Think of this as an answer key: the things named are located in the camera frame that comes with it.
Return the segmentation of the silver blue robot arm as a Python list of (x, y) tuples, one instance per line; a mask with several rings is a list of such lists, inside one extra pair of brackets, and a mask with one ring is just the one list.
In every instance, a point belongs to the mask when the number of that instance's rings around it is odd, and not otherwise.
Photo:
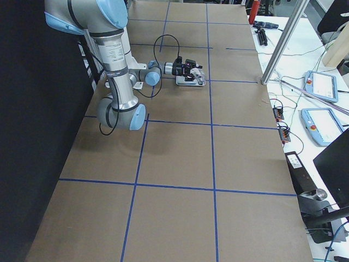
[(139, 130), (146, 118), (146, 107), (134, 91), (143, 84), (162, 83), (163, 75), (176, 77), (179, 86), (204, 86), (202, 66), (178, 56), (174, 62), (139, 64), (132, 56), (127, 33), (125, 1), (45, 1), (46, 23), (65, 33), (88, 32), (101, 55), (111, 93), (102, 98), (97, 111), (100, 125), (111, 129)]

